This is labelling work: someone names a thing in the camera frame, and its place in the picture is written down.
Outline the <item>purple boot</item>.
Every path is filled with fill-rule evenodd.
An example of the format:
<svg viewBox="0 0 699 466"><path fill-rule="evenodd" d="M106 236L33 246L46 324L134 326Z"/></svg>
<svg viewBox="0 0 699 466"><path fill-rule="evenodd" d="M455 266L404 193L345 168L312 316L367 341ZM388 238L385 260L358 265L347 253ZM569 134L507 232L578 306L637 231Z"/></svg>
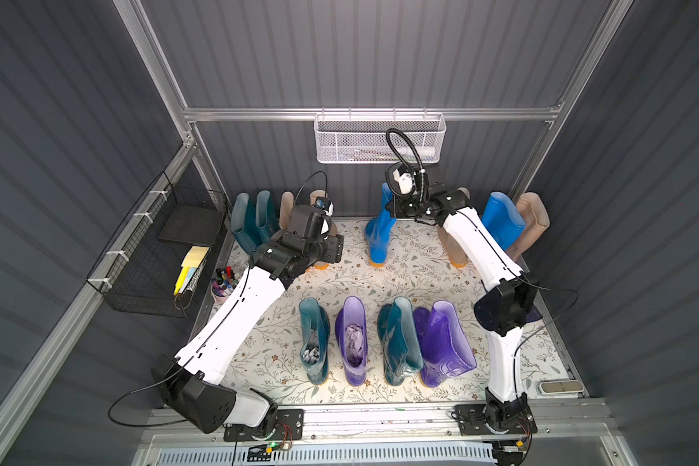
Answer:
<svg viewBox="0 0 699 466"><path fill-rule="evenodd" d="M361 386L367 378L368 343L365 308L358 297L345 300L336 318L335 335L348 383Z"/></svg>
<svg viewBox="0 0 699 466"><path fill-rule="evenodd" d="M431 309L416 308L413 317L423 355L421 381L425 386L436 388L477 368L476 357L452 302L439 300Z"/></svg>

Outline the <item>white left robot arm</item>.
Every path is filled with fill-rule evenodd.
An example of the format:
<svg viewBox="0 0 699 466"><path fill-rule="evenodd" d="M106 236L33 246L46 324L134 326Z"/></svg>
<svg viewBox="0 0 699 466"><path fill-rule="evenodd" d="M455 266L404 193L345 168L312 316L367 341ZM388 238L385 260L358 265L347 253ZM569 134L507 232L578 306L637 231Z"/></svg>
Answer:
<svg viewBox="0 0 699 466"><path fill-rule="evenodd" d="M250 257L235 291L217 314L172 358L162 356L151 374L163 402L205 434L225 424L272 433L277 403L256 390L236 390L223 380L240 345L291 284L318 262L337 263L344 238L330 233L333 206L320 197L293 207L287 227Z"/></svg>

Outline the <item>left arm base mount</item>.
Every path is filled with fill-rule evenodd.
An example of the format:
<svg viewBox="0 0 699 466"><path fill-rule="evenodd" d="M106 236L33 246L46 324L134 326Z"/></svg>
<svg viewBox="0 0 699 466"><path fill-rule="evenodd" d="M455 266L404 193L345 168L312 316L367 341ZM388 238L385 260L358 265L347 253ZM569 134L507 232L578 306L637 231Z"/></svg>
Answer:
<svg viewBox="0 0 699 466"><path fill-rule="evenodd" d="M303 409L278 408L269 411L264 421L256 427L227 423L224 426L223 441L242 443L301 440L304 426Z"/></svg>

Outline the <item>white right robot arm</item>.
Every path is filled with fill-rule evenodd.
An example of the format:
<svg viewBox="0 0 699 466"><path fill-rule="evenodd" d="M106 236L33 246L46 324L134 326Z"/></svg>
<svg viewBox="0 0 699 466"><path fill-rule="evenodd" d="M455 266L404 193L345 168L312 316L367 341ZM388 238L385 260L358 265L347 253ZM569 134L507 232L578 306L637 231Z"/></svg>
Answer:
<svg viewBox="0 0 699 466"><path fill-rule="evenodd" d="M496 431L527 416L527 395L518 389L523 328L536 292L543 287L506 255L487 231L468 196L444 184L432 184L426 170L401 161L386 170L392 200L386 209L394 219L431 217L477 268L487 294L475 304L477 321L487 330L490 373L485 390L489 417Z"/></svg>

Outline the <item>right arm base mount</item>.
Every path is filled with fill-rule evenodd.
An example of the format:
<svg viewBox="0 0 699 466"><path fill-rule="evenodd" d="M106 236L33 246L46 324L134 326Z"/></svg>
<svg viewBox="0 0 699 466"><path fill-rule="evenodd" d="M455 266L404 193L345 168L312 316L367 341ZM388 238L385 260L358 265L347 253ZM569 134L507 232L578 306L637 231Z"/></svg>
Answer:
<svg viewBox="0 0 699 466"><path fill-rule="evenodd" d="M450 416L462 436L484 435L487 432L494 435L530 436L538 432L525 392L515 400L500 401L487 388L483 403L455 405Z"/></svg>

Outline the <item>dark teal boot back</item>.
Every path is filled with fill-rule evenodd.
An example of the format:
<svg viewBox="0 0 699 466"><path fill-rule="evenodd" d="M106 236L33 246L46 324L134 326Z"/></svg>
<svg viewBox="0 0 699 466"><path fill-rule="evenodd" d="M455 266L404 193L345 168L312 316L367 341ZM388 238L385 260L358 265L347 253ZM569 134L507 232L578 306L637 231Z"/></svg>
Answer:
<svg viewBox="0 0 699 466"><path fill-rule="evenodd" d="M269 190L262 190L256 196L256 228L262 243L280 230L279 215Z"/></svg>
<svg viewBox="0 0 699 466"><path fill-rule="evenodd" d="M249 256L262 243L256 226L256 204L246 192L236 197L231 214L231 230L241 249Z"/></svg>

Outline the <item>blue boot back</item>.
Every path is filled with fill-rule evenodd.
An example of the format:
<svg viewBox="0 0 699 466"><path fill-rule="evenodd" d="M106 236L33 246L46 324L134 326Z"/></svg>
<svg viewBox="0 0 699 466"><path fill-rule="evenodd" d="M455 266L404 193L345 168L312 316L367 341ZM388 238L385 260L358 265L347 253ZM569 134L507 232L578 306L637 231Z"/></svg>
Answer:
<svg viewBox="0 0 699 466"><path fill-rule="evenodd" d="M507 194L500 191L491 192L485 205L482 222L503 250L508 250L526 227L526 222L516 204Z"/></svg>
<svg viewBox="0 0 699 466"><path fill-rule="evenodd" d="M368 244L369 260L374 267L382 267L388 258L390 232L396 223L386 205L393 199L393 194L387 183L382 184L383 199L380 213L371 219L365 228L365 238Z"/></svg>

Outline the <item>pink pen cup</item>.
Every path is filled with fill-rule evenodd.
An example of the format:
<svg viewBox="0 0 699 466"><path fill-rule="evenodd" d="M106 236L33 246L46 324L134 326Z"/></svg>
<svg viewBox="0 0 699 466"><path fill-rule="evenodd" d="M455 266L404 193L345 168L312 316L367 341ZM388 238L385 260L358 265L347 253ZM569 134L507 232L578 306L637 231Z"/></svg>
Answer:
<svg viewBox="0 0 699 466"><path fill-rule="evenodd" d="M215 276L211 279L211 295L216 307L224 304L240 283L238 275L231 266L217 268Z"/></svg>

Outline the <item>yellow sticky notes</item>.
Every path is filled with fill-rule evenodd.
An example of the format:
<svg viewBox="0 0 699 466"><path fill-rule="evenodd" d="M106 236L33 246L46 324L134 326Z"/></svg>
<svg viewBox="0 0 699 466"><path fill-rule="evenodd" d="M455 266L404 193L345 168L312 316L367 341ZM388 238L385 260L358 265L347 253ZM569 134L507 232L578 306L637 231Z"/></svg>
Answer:
<svg viewBox="0 0 699 466"><path fill-rule="evenodd" d="M209 248L192 246L181 263L180 275L176 281L174 295L178 296L187 289L194 287L195 280L199 277L199 269L205 263Z"/></svg>

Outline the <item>small beige floor device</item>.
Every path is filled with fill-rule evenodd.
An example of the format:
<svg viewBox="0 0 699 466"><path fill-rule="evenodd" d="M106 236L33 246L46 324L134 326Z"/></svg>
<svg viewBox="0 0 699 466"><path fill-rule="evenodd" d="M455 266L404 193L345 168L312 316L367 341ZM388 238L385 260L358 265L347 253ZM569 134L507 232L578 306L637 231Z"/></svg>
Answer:
<svg viewBox="0 0 699 466"><path fill-rule="evenodd" d="M538 386L543 396L573 395L584 392L584 385L579 380L543 381Z"/></svg>

